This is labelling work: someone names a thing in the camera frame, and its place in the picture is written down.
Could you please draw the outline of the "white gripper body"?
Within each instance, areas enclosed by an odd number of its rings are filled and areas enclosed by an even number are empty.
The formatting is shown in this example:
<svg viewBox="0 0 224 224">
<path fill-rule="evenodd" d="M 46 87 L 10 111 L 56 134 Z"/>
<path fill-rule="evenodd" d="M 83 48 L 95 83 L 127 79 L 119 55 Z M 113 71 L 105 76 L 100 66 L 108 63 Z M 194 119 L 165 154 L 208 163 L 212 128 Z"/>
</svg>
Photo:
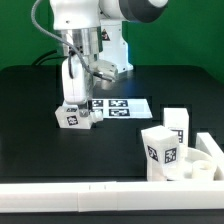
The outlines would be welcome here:
<svg viewBox="0 0 224 224">
<path fill-rule="evenodd" d="M 62 84 L 64 100 L 67 104 L 85 104 L 92 98 L 96 81 L 103 82 L 103 88 L 117 79 L 118 69 L 109 61 L 93 56 L 84 58 L 90 72 L 87 72 L 77 55 L 69 56 L 62 64 Z"/>
</svg>

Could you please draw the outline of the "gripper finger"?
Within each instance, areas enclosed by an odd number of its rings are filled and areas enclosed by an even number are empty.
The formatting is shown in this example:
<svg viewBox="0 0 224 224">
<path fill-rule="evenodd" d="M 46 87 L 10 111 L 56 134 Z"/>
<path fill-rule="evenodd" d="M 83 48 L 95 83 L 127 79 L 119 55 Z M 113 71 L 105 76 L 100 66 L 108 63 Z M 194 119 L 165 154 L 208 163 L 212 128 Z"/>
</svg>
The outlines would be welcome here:
<svg viewBox="0 0 224 224">
<path fill-rule="evenodd" d="M 88 117 L 89 116 L 89 103 L 86 102 L 78 106 L 79 115 L 81 117 Z"/>
</svg>

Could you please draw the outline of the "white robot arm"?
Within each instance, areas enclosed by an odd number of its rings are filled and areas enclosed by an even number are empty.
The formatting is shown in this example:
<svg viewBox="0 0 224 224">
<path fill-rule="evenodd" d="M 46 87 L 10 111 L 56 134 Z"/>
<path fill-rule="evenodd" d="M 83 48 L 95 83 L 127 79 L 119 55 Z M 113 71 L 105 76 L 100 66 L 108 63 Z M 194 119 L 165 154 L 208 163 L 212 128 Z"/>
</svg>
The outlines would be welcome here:
<svg viewBox="0 0 224 224">
<path fill-rule="evenodd" d="M 76 106 L 81 116 L 91 113 L 94 81 L 109 84 L 117 79 L 117 66 L 99 58 L 103 51 L 103 22 L 150 23 L 158 19 L 168 0 L 49 0 L 53 11 L 53 30 L 43 29 L 36 11 L 31 9 L 33 25 L 42 33 L 62 43 L 66 56 L 62 64 L 64 100 Z"/>
</svg>

